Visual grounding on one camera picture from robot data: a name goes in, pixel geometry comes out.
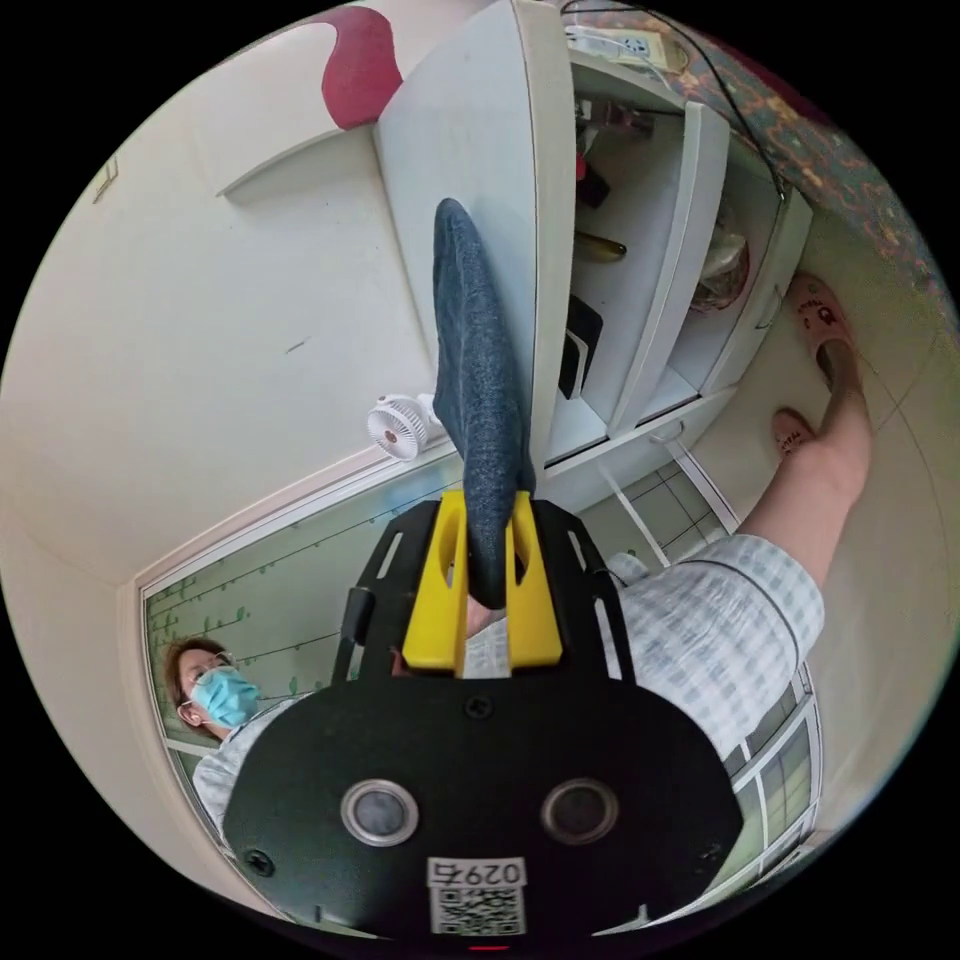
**qr code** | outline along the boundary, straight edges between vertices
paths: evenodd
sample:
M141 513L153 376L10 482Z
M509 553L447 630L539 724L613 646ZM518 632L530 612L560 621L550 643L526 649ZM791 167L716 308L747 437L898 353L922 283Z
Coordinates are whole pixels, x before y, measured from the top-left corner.
M526 933L523 888L432 888L433 932L461 937L504 937Z

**gray towel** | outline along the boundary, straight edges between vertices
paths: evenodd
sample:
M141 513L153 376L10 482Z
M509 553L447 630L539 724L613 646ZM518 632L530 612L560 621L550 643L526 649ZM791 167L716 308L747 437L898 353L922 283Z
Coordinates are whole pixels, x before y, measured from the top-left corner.
M529 412L477 228L456 200L434 218L433 299L440 357L434 412L463 457L470 593L506 604L506 526L518 490L533 493Z

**screw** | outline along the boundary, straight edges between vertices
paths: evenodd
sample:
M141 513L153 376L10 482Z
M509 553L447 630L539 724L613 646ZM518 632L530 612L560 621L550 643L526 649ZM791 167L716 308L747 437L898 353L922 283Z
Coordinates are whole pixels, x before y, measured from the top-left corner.
M273 861L262 850L248 850L243 862L260 877L272 877L276 870Z
M493 715L493 701L489 697L470 697L463 705L463 712L471 720L486 720Z

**door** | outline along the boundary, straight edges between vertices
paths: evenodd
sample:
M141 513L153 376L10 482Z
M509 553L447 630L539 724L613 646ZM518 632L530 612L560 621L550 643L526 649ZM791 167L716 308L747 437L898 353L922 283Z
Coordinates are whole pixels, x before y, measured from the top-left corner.
M538 470L546 459L570 289L574 133L561 21L554 8L534 0L498 0L469 19L411 73L375 131L434 364L437 205L452 197L476 224L502 302Z

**cabinet handle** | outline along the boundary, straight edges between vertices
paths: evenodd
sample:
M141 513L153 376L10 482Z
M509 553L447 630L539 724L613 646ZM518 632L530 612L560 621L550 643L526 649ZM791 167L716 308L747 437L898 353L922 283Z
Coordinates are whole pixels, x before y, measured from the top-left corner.
M777 305L771 310L770 301L776 299ZM770 296L767 297L767 302L765 304L766 310L764 311L763 316L760 319L760 322L756 325L754 329L756 330L766 330L771 323L773 323L774 317L780 312L780 308L783 306L783 291L780 289L780 284L775 283L773 285L773 290L770 291Z
M665 437L663 434L651 433L650 439L654 443L673 443L674 440L679 440L681 434L683 433L683 421L680 420L676 424L676 433L672 436Z

